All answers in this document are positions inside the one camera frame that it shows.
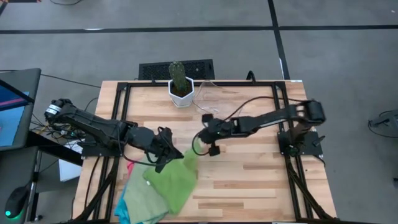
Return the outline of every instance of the black floor stripe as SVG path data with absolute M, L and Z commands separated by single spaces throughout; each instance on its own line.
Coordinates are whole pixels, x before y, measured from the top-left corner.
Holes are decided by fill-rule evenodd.
M 273 0 L 268 0 L 268 6 L 272 19 L 272 27 L 274 28 L 274 35 L 276 40 L 276 46 L 278 49 L 280 64 L 282 65 L 282 76 L 285 80 L 290 80 L 289 69 L 287 68 L 285 50 L 282 43 L 282 37 L 280 36 L 279 32 L 278 19 L 276 17 L 276 11 Z
M 104 34 L 140 32 L 197 32 L 197 31 L 256 31 L 273 30 L 271 26 L 211 26 L 211 27 L 152 27 L 109 29 L 45 29 L 45 30 L 0 30 L 0 34 Z
M 6 8 L 6 6 L 7 6 L 7 3 L 6 3 L 6 2 L 3 2 L 3 3 L 1 4 L 1 6 L 0 6 L 0 16 L 1 16 L 2 12 L 4 11 L 4 9 Z
M 358 26 L 280 26 L 279 30 L 378 30 L 398 29 L 398 25 L 358 25 Z

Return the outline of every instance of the potted cactus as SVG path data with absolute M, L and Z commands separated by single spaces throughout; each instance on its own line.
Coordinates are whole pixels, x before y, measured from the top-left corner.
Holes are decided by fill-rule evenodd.
M 169 95 L 174 105 L 185 108 L 191 105 L 194 97 L 193 80 L 185 77 L 185 68 L 181 62 L 169 66 L 172 79 L 169 81 Z

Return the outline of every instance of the cactus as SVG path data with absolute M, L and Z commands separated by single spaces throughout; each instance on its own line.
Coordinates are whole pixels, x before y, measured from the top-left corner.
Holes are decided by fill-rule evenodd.
M 184 65 L 181 62 L 173 62 L 169 66 L 169 72 L 176 89 L 181 93 L 188 94 L 188 85 L 187 80 L 185 79 Z

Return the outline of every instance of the computer mouse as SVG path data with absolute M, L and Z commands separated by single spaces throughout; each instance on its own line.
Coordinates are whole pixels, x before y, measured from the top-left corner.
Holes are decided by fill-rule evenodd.
M 28 195 L 28 186 L 18 187 L 12 191 L 10 197 L 7 199 L 5 207 L 7 218 L 15 218 L 21 213 Z

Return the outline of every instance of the folded cloth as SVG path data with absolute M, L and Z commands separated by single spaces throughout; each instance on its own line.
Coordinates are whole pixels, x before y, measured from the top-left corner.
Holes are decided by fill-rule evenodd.
M 167 203 L 171 214 L 178 214 L 188 200 L 197 184 L 197 155 L 193 150 L 188 150 L 183 159 L 174 159 L 169 162 L 161 173 L 156 173 L 154 167 L 144 172 L 148 180 Z
M 140 161 L 148 162 L 146 157 Z M 123 199 L 127 205 L 130 222 L 133 224 L 139 222 L 157 223 L 169 211 L 164 199 L 142 177 L 147 169 L 148 166 L 135 164 L 126 184 Z
M 127 163 L 128 176 L 130 176 L 133 168 L 134 168 L 134 163 L 128 162 Z M 119 217 L 120 224 L 130 224 L 129 212 L 127 210 L 126 202 L 123 199 L 125 192 L 126 192 L 126 186 L 124 186 L 119 202 L 116 205 L 116 208 L 114 209 L 114 215 Z

